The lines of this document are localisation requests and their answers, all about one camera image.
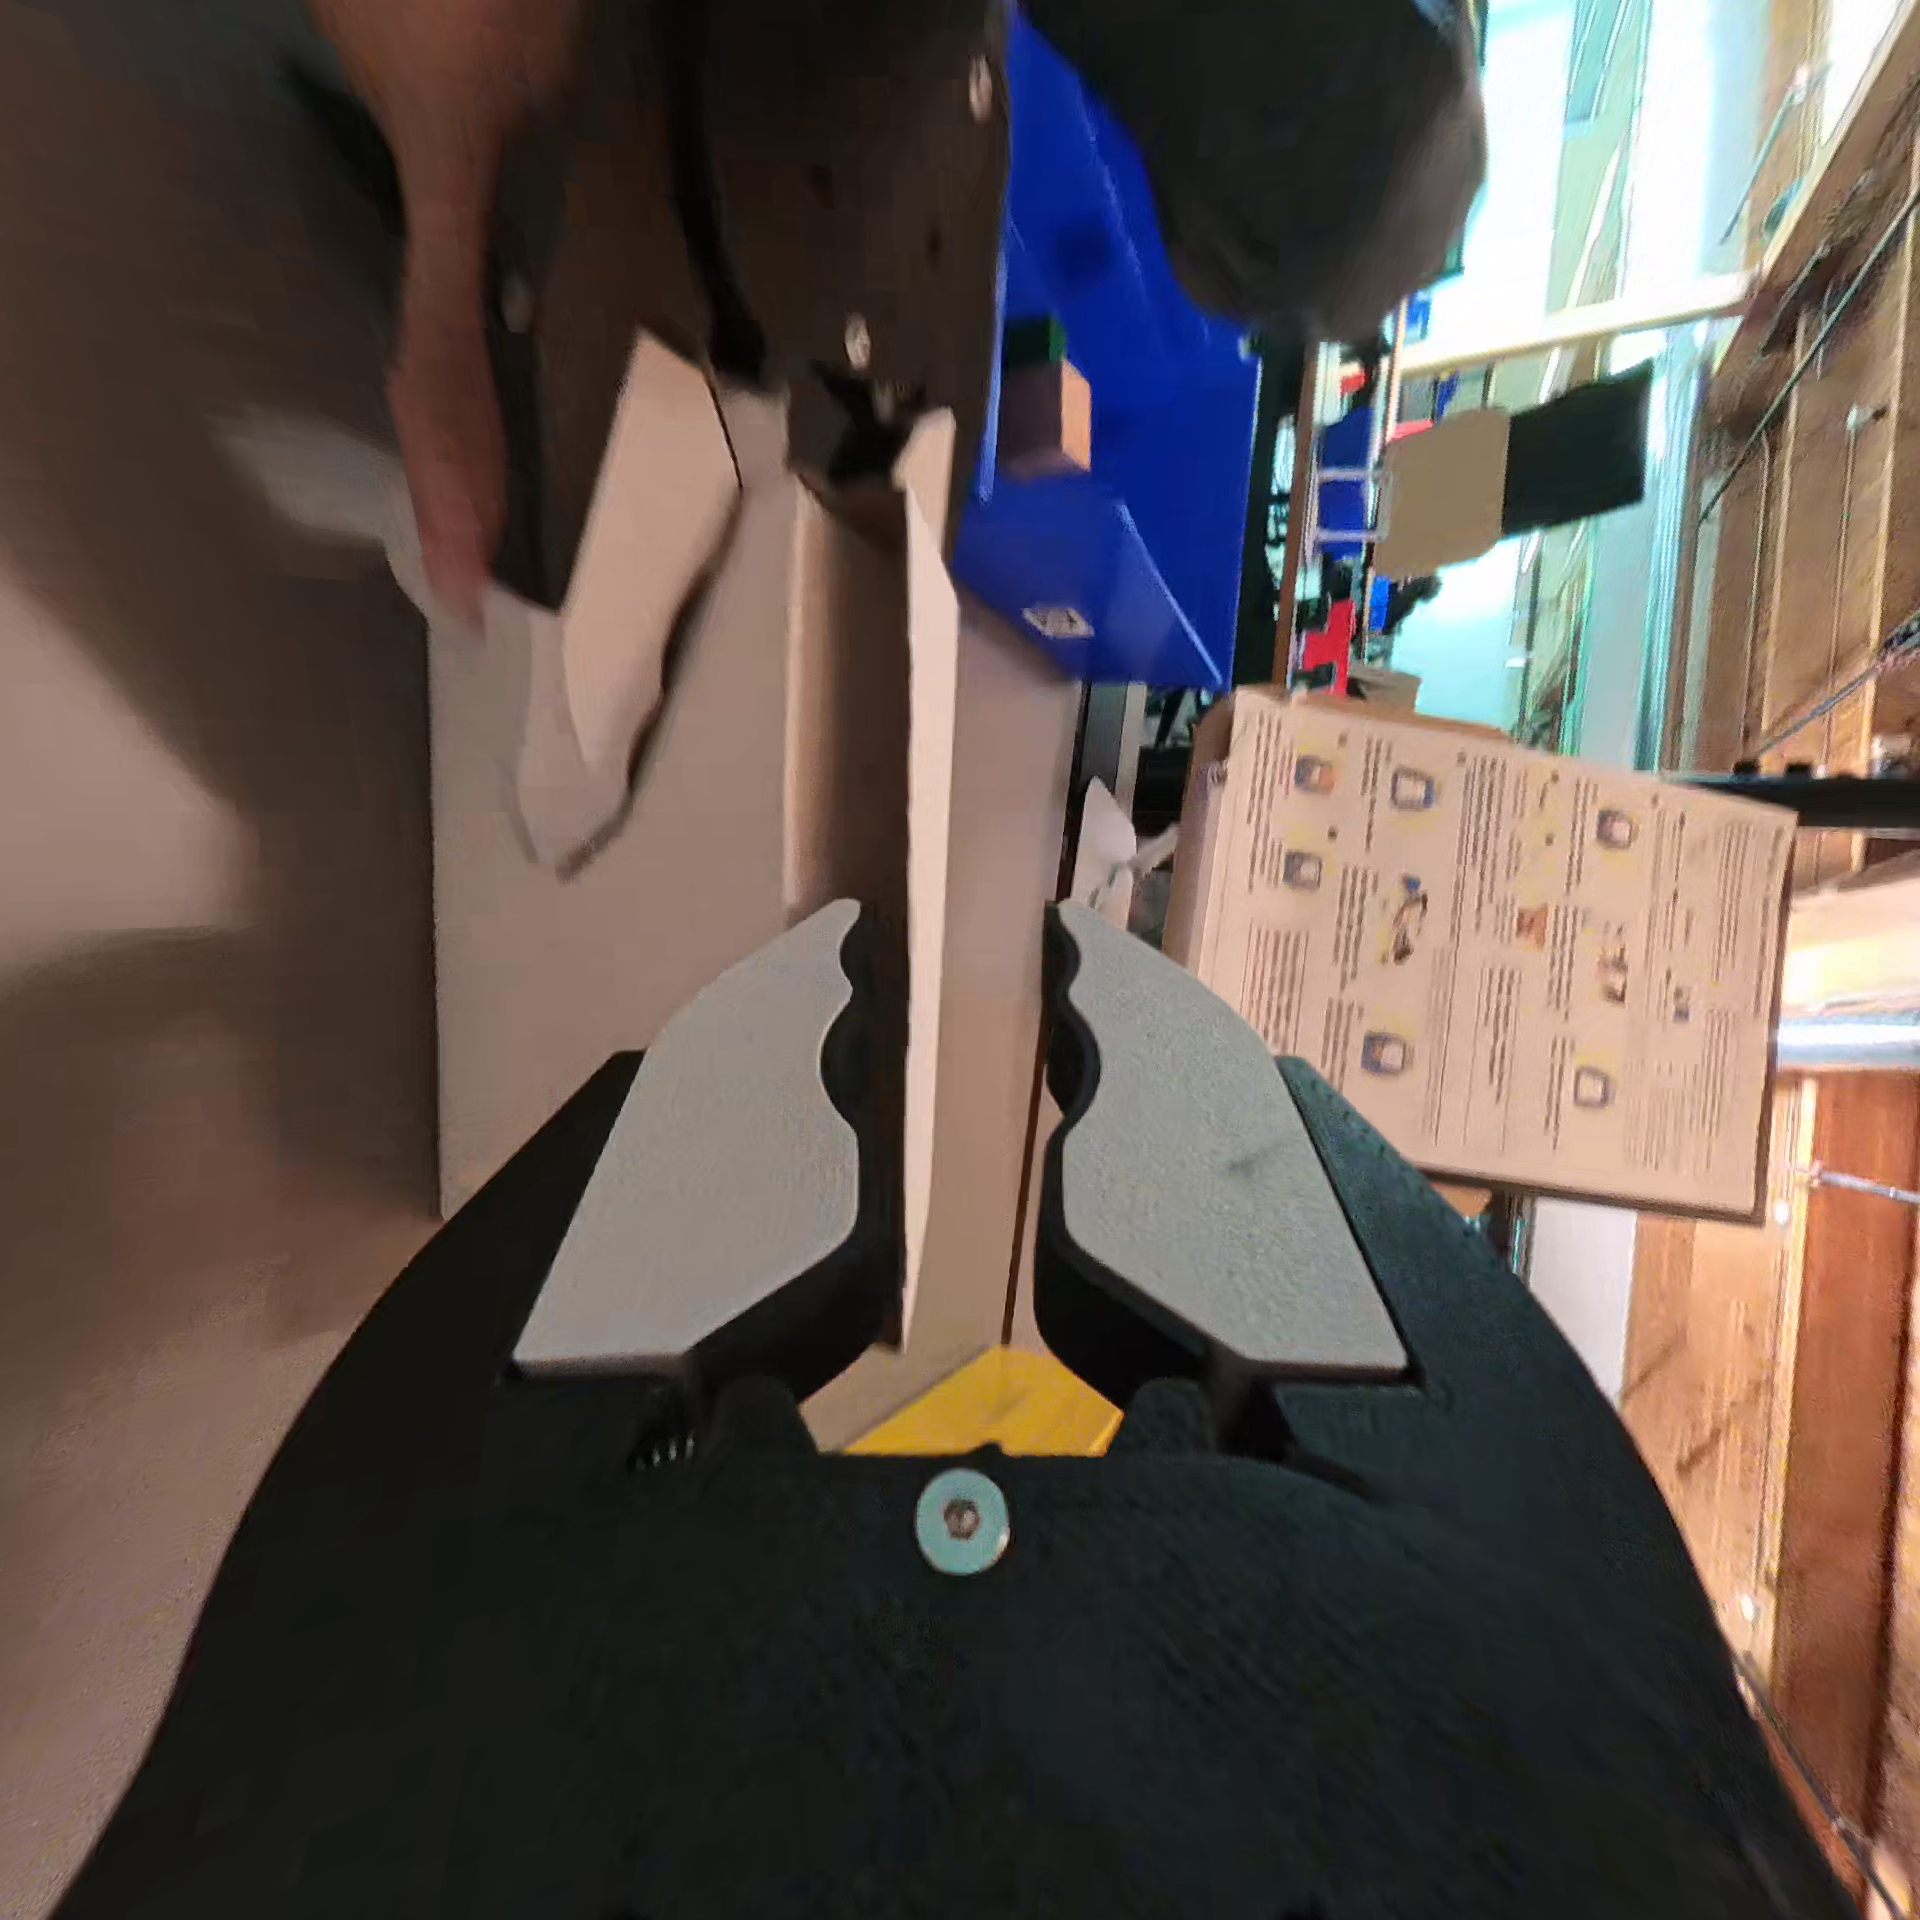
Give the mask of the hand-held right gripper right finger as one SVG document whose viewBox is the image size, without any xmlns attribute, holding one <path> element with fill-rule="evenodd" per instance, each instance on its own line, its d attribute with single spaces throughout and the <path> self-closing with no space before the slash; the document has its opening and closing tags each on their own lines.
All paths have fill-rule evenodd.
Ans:
<svg viewBox="0 0 1920 1920">
<path fill-rule="evenodd" d="M 1033 1314 L 1092 1390 L 1386 1386 L 1408 1350 L 1276 1056 L 1092 907 L 1048 912 Z"/>
</svg>

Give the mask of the black monitor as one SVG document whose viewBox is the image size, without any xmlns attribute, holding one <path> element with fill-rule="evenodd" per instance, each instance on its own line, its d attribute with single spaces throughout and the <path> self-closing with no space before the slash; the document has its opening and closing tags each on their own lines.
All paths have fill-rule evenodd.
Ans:
<svg viewBox="0 0 1920 1920">
<path fill-rule="evenodd" d="M 1548 533 L 1644 501 L 1654 365 L 1572 387 L 1507 430 L 1503 538 Z"/>
</svg>

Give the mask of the yellow cube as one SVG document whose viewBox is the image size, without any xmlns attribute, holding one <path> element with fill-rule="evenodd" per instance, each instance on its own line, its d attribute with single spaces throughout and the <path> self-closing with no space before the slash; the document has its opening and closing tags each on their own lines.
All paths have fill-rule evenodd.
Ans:
<svg viewBox="0 0 1920 1920">
<path fill-rule="evenodd" d="M 852 1455 L 1105 1455 L 1121 1408 L 1050 1352 L 998 1347 L 848 1443 Z"/>
</svg>

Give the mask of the blue plastic bin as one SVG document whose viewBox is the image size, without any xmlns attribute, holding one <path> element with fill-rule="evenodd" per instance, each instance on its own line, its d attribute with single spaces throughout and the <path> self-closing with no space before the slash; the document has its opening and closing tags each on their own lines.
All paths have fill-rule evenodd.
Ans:
<svg viewBox="0 0 1920 1920">
<path fill-rule="evenodd" d="M 1188 300 L 1137 144 L 1014 14 L 994 354 L 951 574 L 1089 684 L 1232 680 L 1259 364 Z M 1092 467 L 998 471 L 1001 326 L 1052 314 L 1092 394 Z"/>
</svg>

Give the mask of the white cardboard box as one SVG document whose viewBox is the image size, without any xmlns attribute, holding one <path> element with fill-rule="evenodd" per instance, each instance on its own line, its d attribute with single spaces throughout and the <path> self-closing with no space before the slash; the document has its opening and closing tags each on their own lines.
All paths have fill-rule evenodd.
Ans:
<svg viewBox="0 0 1920 1920">
<path fill-rule="evenodd" d="M 1040 1035 L 1040 829 L 998 822 L 988 722 L 1040 743 L 1040 675 L 972 627 L 945 557 L 950 411 L 855 421 L 799 462 L 788 395 L 707 368 L 742 498 L 665 655 L 617 829 L 571 872 L 515 795 L 530 614 L 489 588 L 479 634 L 430 620 L 442 1208 L 505 1198 L 512 1152 L 601 1066 L 639 1070 L 670 1019 L 834 898 L 902 934 L 902 1336 L 833 1382 L 852 1438 L 1007 1343 Z M 523 1322 L 582 1198 L 539 1229 Z"/>
</svg>

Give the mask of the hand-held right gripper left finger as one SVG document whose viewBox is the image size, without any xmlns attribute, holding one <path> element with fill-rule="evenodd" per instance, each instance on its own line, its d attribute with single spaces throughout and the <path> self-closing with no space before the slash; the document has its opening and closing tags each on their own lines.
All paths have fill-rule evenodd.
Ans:
<svg viewBox="0 0 1920 1920">
<path fill-rule="evenodd" d="M 828 1386 L 902 1336 L 902 934 L 834 898 L 643 1054 L 527 1375 Z"/>
</svg>

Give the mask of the white crumpled paper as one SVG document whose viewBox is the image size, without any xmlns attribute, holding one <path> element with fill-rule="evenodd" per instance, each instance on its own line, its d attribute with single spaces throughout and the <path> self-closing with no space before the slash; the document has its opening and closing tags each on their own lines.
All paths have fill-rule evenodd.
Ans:
<svg viewBox="0 0 1920 1920">
<path fill-rule="evenodd" d="M 1073 878 L 1064 898 L 1128 931 L 1138 882 L 1168 863 L 1178 845 L 1180 826 L 1144 838 L 1130 808 L 1102 780 L 1092 778 L 1082 802 Z"/>
</svg>

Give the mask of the printed instruction sheet board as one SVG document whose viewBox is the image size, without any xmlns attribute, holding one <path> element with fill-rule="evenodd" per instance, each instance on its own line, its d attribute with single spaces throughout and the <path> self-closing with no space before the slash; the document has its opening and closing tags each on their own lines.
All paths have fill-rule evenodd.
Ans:
<svg viewBox="0 0 1920 1920">
<path fill-rule="evenodd" d="M 1328 694 L 1191 743 L 1164 950 L 1431 1178 L 1756 1220 L 1796 818 Z"/>
</svg>

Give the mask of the wooden shelving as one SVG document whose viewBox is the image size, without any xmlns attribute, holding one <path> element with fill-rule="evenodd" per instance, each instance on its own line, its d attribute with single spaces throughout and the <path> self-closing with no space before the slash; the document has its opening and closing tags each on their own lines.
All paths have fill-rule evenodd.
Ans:
<svg viewBox="0 0 1920 1920">
<path fill-rule="evenodd" d="M 1699 410 L 1664 768 L 1915 772 L 1915 4 L 1742 4 L 1771 123 Z M 1763 1215 L 1642 1215 L 1624 1415 L 1865 1916 L 1915 1916 L 1915 1068 L 1791 1066 Z"/>
</svg>

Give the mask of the tan cardboard sheet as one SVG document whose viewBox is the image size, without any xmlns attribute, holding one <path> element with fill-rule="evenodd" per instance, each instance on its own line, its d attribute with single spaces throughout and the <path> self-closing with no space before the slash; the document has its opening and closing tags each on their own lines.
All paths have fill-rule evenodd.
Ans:
<svg viewBox="0 0 1920 1920">
<path fill-rule="evenodd" d="M 1499 543 L 1512 421 L 1505 407 L 1480 407 L 1384 447 L 1377 574 L 1414 580 L 1475 563 Z"/>
</svg>

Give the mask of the person's left hand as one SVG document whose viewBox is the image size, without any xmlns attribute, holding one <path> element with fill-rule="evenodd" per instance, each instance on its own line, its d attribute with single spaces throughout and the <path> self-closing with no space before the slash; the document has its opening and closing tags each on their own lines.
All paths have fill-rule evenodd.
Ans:
<svg viewBox="0 0 1920 1920">
<path fill-rule="evenodd" d="M 512 125 L 499 4 L 312 6 L 386 136 L 404 223 L 391 415 L 436 599 L 471 618 L 505 511 L 505 432 L 489 362 L 487 260 Z"/>
</svg>

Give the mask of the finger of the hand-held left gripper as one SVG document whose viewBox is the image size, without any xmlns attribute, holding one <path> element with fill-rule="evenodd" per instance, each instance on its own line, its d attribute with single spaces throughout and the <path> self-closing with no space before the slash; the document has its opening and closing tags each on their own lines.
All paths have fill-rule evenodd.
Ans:
<svg viewBox="0 0 1920 1920">
<path fill-rule="evenodd" d="M 742 480 L 708 374 L 635 335 L 568 591 L 530 614 L 515 795 L 532 855 L 575 872 L 617 829 L 665 701 L 665 655 L 721 560 Z"/>
</svg>

